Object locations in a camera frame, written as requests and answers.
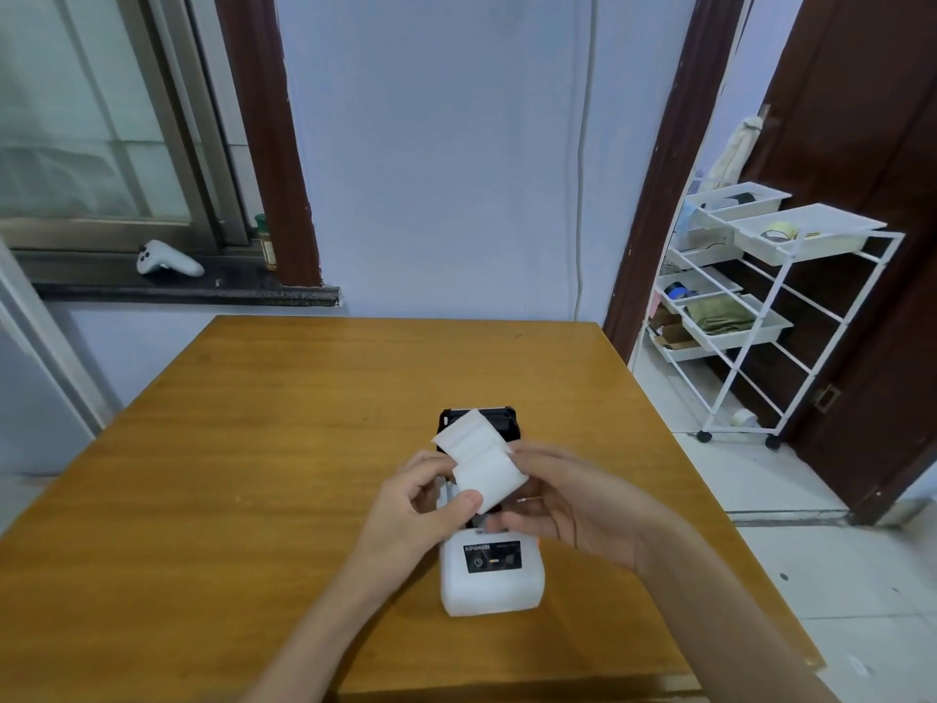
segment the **hand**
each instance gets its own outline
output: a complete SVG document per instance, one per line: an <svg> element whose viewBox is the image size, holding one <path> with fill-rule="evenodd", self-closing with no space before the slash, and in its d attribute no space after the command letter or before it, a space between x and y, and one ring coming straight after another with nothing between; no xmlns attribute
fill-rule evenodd
<svg viewBox="0 0 937 703"><path fill-rule="evenodd" d="M505 510L486 518L486 531L555 538L635 569L642 526L667 513L662 503L555 446L513 441L510 448L511 460L530 479L505 499Z"/></svg>
<svg viewBox="0 0 937 703"><path fill-rule="evenodd" d="M482 506L482 494L463 491L436 510L437 476L450 476L451 457L416 453L381 485L346 569L381 599L392 594L435 544L462 528Z"/></svg>

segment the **wooden table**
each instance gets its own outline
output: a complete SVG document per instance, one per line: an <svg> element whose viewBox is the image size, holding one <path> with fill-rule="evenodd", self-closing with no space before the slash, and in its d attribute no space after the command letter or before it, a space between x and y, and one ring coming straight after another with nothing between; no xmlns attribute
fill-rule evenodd
<svg viewBox="0 0 937 703"><path fill-rule="evenodd" d="M215 320L0 540L0 701L221 701L262 670L381 480L448 407L647 489L819 654L591 323ZM697 687L636 578L542 543L538 609L451 619L429 563L356 645L343 698L649 697Z"/></svg>

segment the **window sill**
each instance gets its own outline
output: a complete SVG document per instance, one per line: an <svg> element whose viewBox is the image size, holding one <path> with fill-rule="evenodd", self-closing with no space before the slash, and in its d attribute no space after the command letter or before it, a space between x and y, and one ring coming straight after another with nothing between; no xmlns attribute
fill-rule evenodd
<svg viewBox="0 0 937 703"><path fill-rule="evenodd" d="M14 251L33 287L47 301L111 301L151 304L237 306L339 305L334 286L283 286L254 257L196 257L198 278L172 270L141 276L136 254Z"/></svg>

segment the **bottle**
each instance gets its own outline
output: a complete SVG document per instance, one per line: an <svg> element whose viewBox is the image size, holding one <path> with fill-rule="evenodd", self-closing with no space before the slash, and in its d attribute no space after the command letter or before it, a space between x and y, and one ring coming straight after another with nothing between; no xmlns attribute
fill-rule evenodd
<svg viewBox="0 0 937 703"><path fill-rule="evenodd" d="M264 250L264 266L267 270L276 270L276 255L274 243L270 241L270 232L267 230L267 215L258 214L254 220L257 222L257 238L261 241L261 248Z"/></svg>

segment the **white cable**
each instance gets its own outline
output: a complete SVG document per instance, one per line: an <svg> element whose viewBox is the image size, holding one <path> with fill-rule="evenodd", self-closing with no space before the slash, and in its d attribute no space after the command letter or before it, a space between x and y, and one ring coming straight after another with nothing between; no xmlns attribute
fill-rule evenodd
<svg viewBox="0 0 937 703"><path fill-rule="evenodd" d="M592 72L595 69L595 30L599 22L599 0L590 0L589 60L586 64L586 93L583 98L583 117L579 125L579 151L576 154L576 305L572 319L579 319L579 306L583 300L583 164L586 152L586 131L592 105Z"/></svg>

